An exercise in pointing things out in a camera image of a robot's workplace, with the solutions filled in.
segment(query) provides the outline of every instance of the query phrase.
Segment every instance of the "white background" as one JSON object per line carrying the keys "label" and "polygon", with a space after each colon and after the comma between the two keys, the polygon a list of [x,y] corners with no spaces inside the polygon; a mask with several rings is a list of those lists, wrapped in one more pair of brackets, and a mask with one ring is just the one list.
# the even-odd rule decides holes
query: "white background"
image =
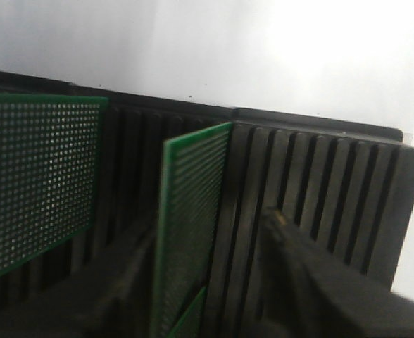
{"label": "white background", "polygon": [[[0,70],[402,129],[414,1],[0,0]],[[414,213],[394,291],[414,299]]]}

